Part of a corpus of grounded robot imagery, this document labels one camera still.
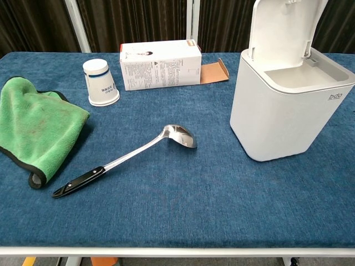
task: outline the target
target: white cup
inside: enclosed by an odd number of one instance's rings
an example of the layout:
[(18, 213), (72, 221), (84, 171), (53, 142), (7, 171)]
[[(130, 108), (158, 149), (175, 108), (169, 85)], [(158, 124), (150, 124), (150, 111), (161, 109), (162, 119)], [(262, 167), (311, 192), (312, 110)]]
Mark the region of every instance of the white cup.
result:
[(120, 99), (109, 66), (104, 59), (92, 59), (83, 64), (89, 102), (94, 106), (107, 106)]

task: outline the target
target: stainless steel ladle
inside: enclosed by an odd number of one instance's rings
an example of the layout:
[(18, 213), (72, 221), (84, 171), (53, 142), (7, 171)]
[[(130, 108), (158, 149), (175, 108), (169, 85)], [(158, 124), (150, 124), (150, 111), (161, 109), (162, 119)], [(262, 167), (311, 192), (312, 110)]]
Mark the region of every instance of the stainless steel ladle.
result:
[(53, 198), (59, 198), (65, 196), (69, 193), (76, 191), (77, 189), (85, 186), (92, 180), (97, 179), (98, 177), (105, 174), (107, 171), (111, 170), (112, 168), (116, 167), (117, 165), (123, 163), (124, 161), (132, 158), (133, 156), (137, 155), (138, 153), (152, 147), (154, 144), (158, 143), (164, 138), (170, 138), (175, 140), (177, 143), (188, 147), (188, 148), (196, 148), (197, 142), (194, 136), (184, 127), (179, 125), (166, 125), (164, 126), (163, 131), (152, 141), (145, 144), (144, 146), (126, 154), (113, 162), (108, 163), (105, 166), (99, 166), (91, 171), (79, 176), (78, 178), (68, 182), (66, 185), (61, 187), (60, 189), (56, 190), (53, 194)]

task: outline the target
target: green towel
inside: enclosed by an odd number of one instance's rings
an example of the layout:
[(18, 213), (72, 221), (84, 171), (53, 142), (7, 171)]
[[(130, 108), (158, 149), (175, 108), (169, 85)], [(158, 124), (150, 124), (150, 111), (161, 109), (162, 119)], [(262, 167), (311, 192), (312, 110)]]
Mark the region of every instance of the green towel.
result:
[(30, 186), (40, 188), (59, 169), (88, 117), (61, 93), (38, 92), (29, 80), (11, 78), (0, 97), (0, 150), (29, 170)]

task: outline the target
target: open lid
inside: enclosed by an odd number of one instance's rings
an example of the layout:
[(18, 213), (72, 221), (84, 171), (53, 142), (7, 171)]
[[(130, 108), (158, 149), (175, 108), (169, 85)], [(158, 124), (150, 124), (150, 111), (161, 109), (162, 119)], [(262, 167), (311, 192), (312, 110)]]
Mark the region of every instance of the open lid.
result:
[(328, 0), (256, 0), (249, 57), (264, 71), (298, 67), (310, 56)]

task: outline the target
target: black handle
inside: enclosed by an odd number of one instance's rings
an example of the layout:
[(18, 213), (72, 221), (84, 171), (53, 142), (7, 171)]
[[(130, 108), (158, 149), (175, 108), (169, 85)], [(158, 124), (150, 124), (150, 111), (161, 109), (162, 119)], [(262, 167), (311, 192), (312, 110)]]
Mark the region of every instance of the black handle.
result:
[(59, 198), (65, 196), (69, 193), (76, 191), (77, 189), (85, 186), (87, 183), (95, 180), (96, 178), (102, 176), (105, 173), (105, 168), (103, 166), (96, 167), (91, 171), (79, 176), (78, 178), (71, 180), (65, 186), (61, 187), (60, 189), (54, 191), (52, 194), (53, 198)]

